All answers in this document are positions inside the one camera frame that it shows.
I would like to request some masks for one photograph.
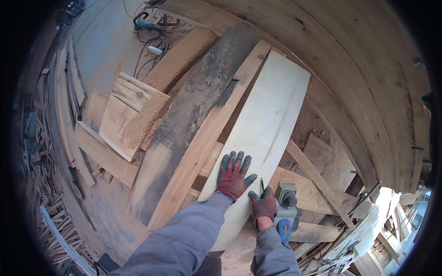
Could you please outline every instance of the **concrete floor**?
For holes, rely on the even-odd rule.
[[[95,1],[89,0],[86,5]],[[140,5],[138,1],[126,0],[129,14],[135,13]],[[60,45],[66,44],[66,38],[73,36],[80,71],[89,95],[93,91],[110,95],[120,71],[133,75],[143,44],[132,31],[132,26],[132,19],[126,15],[122,1],[106,0],[87,8],[71,26],[63,30]],[[140,64],[148,58],[142,55]],[[86,114],[88,105],[89,101],[82,111],[83,114]],[[347,165],[348,162],[344,162],[344,171],[353,169]],[[91,169],[95,170],[96,163],[91,159],[89,163]],[[80,236],[98,253],[107,252],[112,259],[123,265],[147,237],[146,227],[126,212],[130,191],[128,186],[116,178],[110,184],[100,177],[96,180],[96,184],[89,188],[81,183],[81,188],[85,196],[84,207],[97,232],[81,218],[72,199],[66,198],[65,204],[74,217]],[[351,179],[339,179],[337,185],[342,187],[337,188],[345,190],[350,181]],[[254,248],[254,237],[239,235],[222,257],[223,275],[250,275]]]

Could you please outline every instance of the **white painted board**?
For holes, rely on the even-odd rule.
[[[231,151],[244,151],[252,157],[246,177],[258,179],[229,207],[218,239],[210,251],[225,250],[251,214],[250,190],[261,194],[262,177],[268,183],[284,153],[298,118],[310,73],[294,62],[271,51],[255,85],[224,145],[198,200],[207,200],[216,189],[221,159]]]

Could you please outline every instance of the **gloved hand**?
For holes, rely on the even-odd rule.
[[[251,156],[247,155],[243,161],[244,152],[238,152],[235,161],[236,152],[232,151],[229,155],[224,155],[221,161],[221,168],[218,173],[217,189],[233,199],[233,203],[247,190],[247,188],[258,177],[256,174],[249,175],[246,179],[244,176],[250,166]]]
[[[251,207],[253,210],[253,215],[255,216],[255,224],[256,219],[262,216],[268,216],[275,220],[276,215],[276,201],[274,198],[274,193],[272,188],[267,187],[264,189],[264,194],[262,198],[260,198],[255,192],[250,191],[248,196],[251,199]]]

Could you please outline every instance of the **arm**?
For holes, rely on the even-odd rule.
[[[259,230],[250,271],[256,276],[301,275],[293,250],[273,227],[277,208],[272,189],[267,187],[261,198],[252,191],[248,195]]]
[[[250,266],[253,275],[301,275],[293,250],[281,241],[271,218],[260,217],[257,223],[259,234],[256,237],[255,257]]]
[[[244,152],[225,155],[215,194],[179,211],[164,227],[154,231],[130,256],[123,268],[109,275],[192,275],[215,244],[224,213],[258,177],[247,178],[251,157]]]
[[[192,275],[215,244],[232,199],[219,192],[179,211],[109,275]]]

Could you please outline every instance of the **workshop floor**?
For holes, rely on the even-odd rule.
[[[139,4],[138,0],[127,0],[129,14],[133,15]],[[121,0],[99,1],[80,14],[60,36],[60,43],[74,36],[79,67],[88,93],[99,91],[110,95],[120,71],[133,74],[143,44],[132,31],[132,26],[132,19],[126,15]],[[146,57],[142,56],[140,63],[145,61]],[[88,104],[89,101],[83,110],[84,114]],[[322,172],[324,179],[328,180],[330,186],[345,190],[354,176],[350,172],[354,167],[337,142],[330,138],[324,124],[304,104],[292,139],[295,142],[306,142],[312,131],[316,131],[333,149],[332,158]],[[288,157],[283,157],[280,165],[291,166],[290,162]],[[96,163],[91,159],[89,163],[91,169],[95,170]],[[81,183],[81,188],[85,196],[84,207],[97,229],[94,232],[85,220],[74,219],[81,237],[99,253],[107,252],[112,259],[123,265],[147,237],[146,227],[126,212],[130,188],[116,178],[107,184],[101,177],[97,178],[97,183],[92,187],[88,188]],[[66,200],[65,204],[75,217],[78,211],[69,206],[73,205],[73,201]],[[314,215],[308,220],[314,223],[320,221]],[[238,236],[234,245],[222,257],[223,275],[250,275],[254,247],[254,237]]]

